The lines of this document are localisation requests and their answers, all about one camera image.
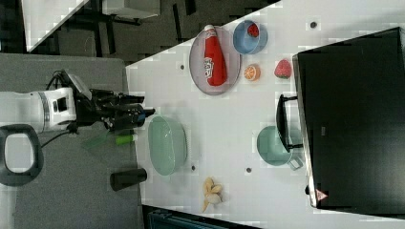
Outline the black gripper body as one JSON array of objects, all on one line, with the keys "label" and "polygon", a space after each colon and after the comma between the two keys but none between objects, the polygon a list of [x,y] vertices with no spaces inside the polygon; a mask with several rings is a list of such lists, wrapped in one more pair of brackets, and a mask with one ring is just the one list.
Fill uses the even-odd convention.
[{"label": "black gripper body", "polygon": [[92,98],[79,92],[75,93],[76,125],[78,127],[92,126],[103,122],[110,132],[130,130],[141,127],[146,117],[140,112],[144,109],[141,104],[121,104],[118,95],[107,90],[90,90]]}]

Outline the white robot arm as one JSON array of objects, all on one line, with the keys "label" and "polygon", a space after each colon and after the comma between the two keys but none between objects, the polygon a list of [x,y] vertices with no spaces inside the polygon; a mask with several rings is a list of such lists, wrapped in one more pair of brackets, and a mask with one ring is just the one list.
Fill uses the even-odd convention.
[{"label": "white robot arm", "polygon": [[2,92],[1,183],[18,187],[38,177],[44,164],[40,134],[72,134],[98,121],[110,132],[134,129],[155,113],[141,106],[143,100],[96,89]]}]

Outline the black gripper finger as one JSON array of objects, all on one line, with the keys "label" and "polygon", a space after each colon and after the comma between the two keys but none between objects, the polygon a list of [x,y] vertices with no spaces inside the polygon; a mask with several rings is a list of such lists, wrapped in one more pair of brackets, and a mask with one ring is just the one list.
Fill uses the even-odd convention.
[{"label": "black gripper finger", "polygon": [[141,104],[144,101],[144,97],[130,94],[119,94],[118,101],[121,104],[136,104],[136,103]]},{"label": "black gripper finger", "polygon": [[144,117],[148,117],[150,115],[153,115],[156,112],[155,109],[143,109],[140,114]]}]

